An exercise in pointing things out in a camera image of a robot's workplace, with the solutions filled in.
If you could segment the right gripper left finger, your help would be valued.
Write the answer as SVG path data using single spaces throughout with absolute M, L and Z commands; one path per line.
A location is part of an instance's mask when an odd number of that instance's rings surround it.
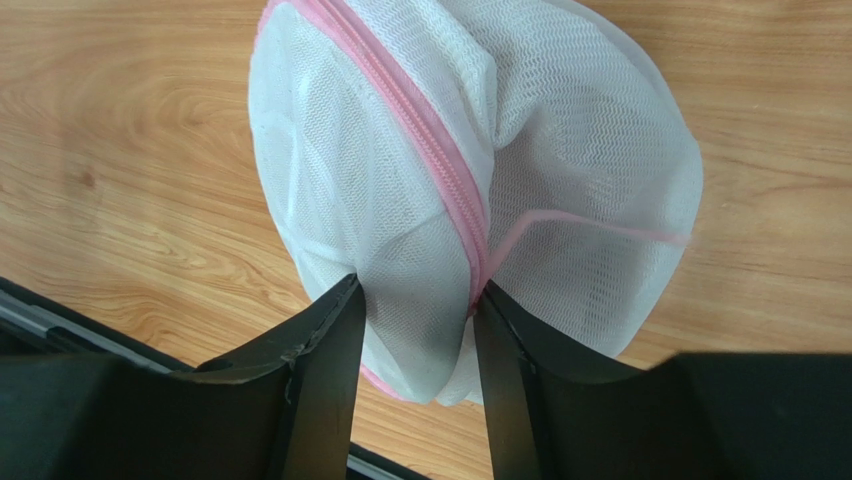
M 294 317 L 182 374 L 205 431 L 178 448 L 170 478 L 345 478 L 365 318 L 350 274 Z

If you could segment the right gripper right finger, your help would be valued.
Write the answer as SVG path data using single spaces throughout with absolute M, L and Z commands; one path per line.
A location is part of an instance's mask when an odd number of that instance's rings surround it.
M 494 283 L 474 333 L 497 479 L 663 479 L 655 384 L 521 307 Z

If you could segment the white mesh laundry bag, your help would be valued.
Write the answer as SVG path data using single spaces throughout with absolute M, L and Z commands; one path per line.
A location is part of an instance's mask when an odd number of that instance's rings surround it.
M 311 298 L 367 303 L 365 377 L 480 402 L 489 281 L 614 357 L 699 209 L 699 146 L 656 65 L 575 1 L 271 1 L 248 111 L 273 222 Z

